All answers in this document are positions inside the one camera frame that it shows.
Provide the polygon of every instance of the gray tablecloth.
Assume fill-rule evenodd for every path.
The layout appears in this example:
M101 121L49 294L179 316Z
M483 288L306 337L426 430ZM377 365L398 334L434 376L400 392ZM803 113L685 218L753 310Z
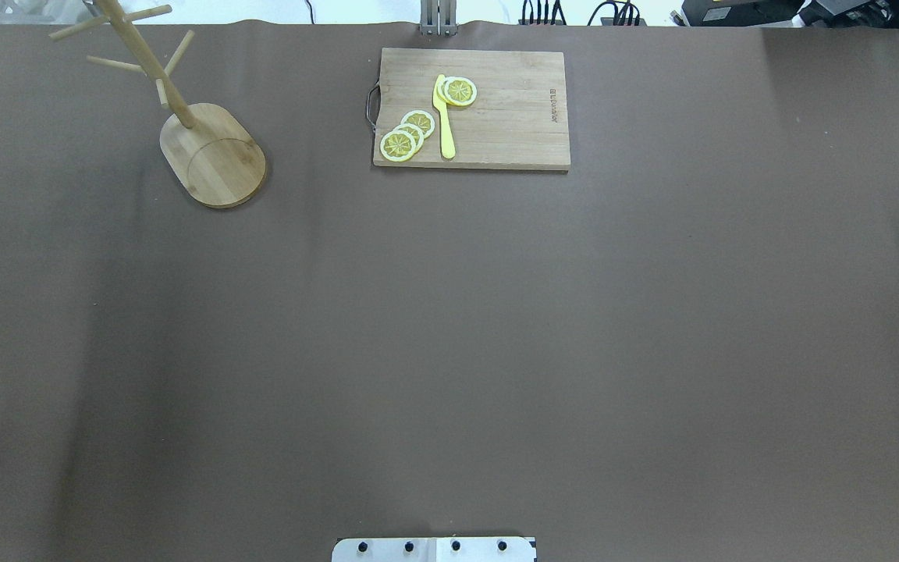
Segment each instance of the gray tablecloth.
M272 167L228 211L47 32L0 27L0 560L899 560L899 32L198 27ZM570 173L372 167L384 46L563 51Z

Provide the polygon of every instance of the wooden cutting board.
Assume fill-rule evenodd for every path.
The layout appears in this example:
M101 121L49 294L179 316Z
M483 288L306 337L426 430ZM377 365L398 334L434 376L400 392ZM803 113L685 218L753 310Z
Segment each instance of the wooden cutting board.
M432 86L439 74L464 76L478 86L468 107L449 107L457 156L439 152L439 112ZM570 170L564 54L385 48L374 164L417 168ZM407 162L390 162L379 140L414 109L435 117L435 132Z

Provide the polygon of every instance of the wooden post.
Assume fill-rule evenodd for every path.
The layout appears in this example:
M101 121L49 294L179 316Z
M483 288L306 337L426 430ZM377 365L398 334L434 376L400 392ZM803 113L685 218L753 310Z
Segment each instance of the wooden post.
M179 89L176 88L175 84L172 84L172 80L165 73L165 69L158 62L158 58L151 48L147 46L144 37L140 36L140 32L134 27L133 23L125 21L124 18L127 16L127 13L120 6L120 2L118 0L96 0L96 6L99 6L103 13L110 18L110 25L113 26L113 30L117 32L124 45L127 45L134 57L137 58L140 67L144 69L147 77L152 80L161 80L165 86L165 96L169 100L169 107L179 117L179 123L182 123L187 129L192 129L196 125L196 117L190 111L190 107L186 104L182 94L179 93Z

